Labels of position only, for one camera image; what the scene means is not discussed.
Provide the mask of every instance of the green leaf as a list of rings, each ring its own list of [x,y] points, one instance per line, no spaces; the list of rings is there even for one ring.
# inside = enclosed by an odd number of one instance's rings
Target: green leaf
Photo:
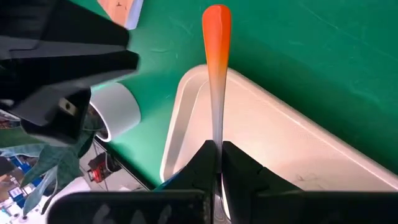
[[[91,145],[93,144],[94,137],[95,137],[95,132],[92,132],[88,137],[88,139],[86,140],[86,142],[84,143],[84,145],[79,150],[79,153],[77,154],[78,158],[82,158],[88,152]]]
[[[0,149],[26,144],[43,143],[25,133],[22,128],[0,129]]]
[[[41,183],[33,190],[33,192],[29,194],[23,209],[24,216],[27,215],[34,207],[36,207],[37,204],[39,204],[44,190],[55,180],[56,176],[57,167],[53,167],[46,173]]]
[[[28,144],[21,146],[13,146],[0,149],[0,155],[11,157],[16,155],[25,155],[29,157],[38,157],[47,144]]]
[[[62,190],[77,177],[82,176],[80,171],[79,158],[71,152],[67,152],[58,165],[57,184]]]
[[[45,211],[47,210],[47,208],[49,207],[52,199],[54,198],[55,195],[57,195],[61,190],[58,189],[58,180],[55,180],[55,188],[54,191],[52,192],[52,195],[49,197],[49,199],[47,199],[47,201],[45,201],[43,208],[42,208],[42,213],[41,215],[43,215],[45,213]]]
[[[68,147],[69,150],[71,150],[77,156],[81,148],[84,146],[84,144],[87,142],[87,139],[89,138],[90,138],[89,134],[82,132],[79,137],[79,141],[74,146]]]
[[[25,187],[34,179],[40,177],[49,169],[58,165],[66,152],[68,152],[68,148],[46,145],[40,153],[39,160],[36,162],[35,166],[33,166],[31,170],[26,173],[24,179],[22,180],[21,187]]]
[[[102,118],[99,115],[88,114],[86,115],[85,122],[84,122],[84,129],[97,131],[104,126],[102,122]]]

